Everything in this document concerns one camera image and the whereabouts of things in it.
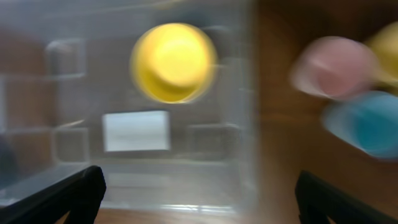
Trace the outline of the yellow small bowl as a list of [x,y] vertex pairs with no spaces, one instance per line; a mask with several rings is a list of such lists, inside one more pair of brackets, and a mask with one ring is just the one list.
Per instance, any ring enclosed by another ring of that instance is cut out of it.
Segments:
[[213,41],[186,23],[166,23],[142,34],[129,59],[131,81],[146,97],[180,104],[212,86],[218,56]]

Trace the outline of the pink cup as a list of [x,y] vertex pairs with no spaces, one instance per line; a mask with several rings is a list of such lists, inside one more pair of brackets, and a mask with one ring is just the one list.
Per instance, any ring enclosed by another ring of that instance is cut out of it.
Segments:
[[298,56],[290,82],[309,95],[345,101],[371,89],[379,62],[369,47],[344,37],[311,42]]

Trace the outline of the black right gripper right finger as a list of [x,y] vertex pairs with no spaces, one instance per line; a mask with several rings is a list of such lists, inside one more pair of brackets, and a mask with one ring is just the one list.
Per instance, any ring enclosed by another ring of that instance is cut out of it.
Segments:
[[295,186],[301,224],[397,224],[397,220],[301,171]]

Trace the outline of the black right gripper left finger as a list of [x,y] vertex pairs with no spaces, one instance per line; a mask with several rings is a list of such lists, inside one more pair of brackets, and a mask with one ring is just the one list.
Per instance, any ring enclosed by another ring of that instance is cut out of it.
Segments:
[[88,168],[1,209],[1,223],[93,223],[106,191],[103,171]]

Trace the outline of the light blue cup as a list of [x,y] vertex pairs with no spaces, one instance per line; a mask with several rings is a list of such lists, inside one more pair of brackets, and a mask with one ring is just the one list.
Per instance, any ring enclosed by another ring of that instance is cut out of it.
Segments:
[[326,108],[322,124],[336,137],[378,159],[397,159],[397,97],[369,91]]

